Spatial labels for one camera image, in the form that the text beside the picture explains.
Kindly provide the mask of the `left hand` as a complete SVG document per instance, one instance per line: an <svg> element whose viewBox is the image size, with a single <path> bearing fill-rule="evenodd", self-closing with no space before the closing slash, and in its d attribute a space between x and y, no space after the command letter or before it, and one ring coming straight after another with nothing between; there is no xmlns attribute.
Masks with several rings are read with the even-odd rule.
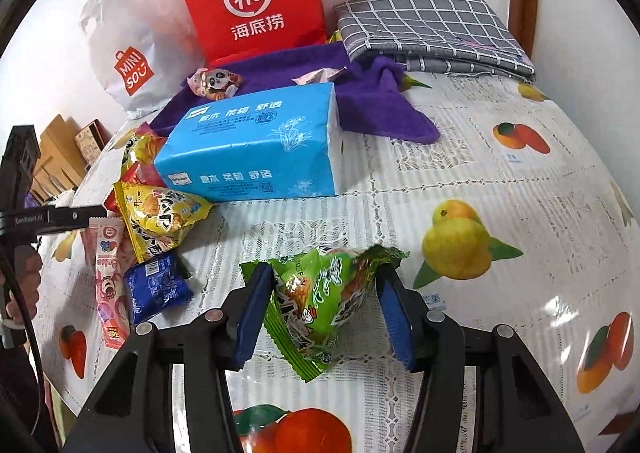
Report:
<svg viewBox="0 0 640 453"><path fill-rule="evenodd" d="M41 268L42 260L34 247L23 245L15 248L14 273L25 300L29 320L32 320L37 314Z"/></svg>

